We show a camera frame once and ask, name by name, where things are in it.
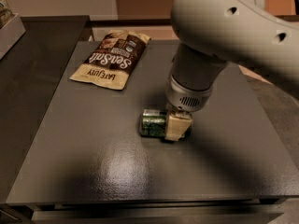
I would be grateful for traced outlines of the beige taped gripper finger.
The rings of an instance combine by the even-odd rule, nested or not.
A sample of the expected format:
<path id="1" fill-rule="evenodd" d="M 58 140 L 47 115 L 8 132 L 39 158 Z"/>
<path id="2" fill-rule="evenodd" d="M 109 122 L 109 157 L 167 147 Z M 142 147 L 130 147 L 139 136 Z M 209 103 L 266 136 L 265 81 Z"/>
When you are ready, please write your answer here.
<path id="1" fill-rule="evenodd" d="M 166 116 L 165 139 L 178 141 L 191 125 L 191 113 L 185 111 L 169 111 Z"/>

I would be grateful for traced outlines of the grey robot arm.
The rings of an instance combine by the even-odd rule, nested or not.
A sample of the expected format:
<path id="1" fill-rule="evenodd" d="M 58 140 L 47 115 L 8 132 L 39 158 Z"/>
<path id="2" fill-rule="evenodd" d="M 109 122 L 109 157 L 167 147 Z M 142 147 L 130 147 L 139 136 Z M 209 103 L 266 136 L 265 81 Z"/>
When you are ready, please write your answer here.
<path id="1" fill-rule="evenodd" d="M 299 28 L 266 12 L 264 0 L 174 0 L 170 19 L 179 45 L 165 88 L 167 140 L 190 128 L 228 63 L 298 97 Z"/>

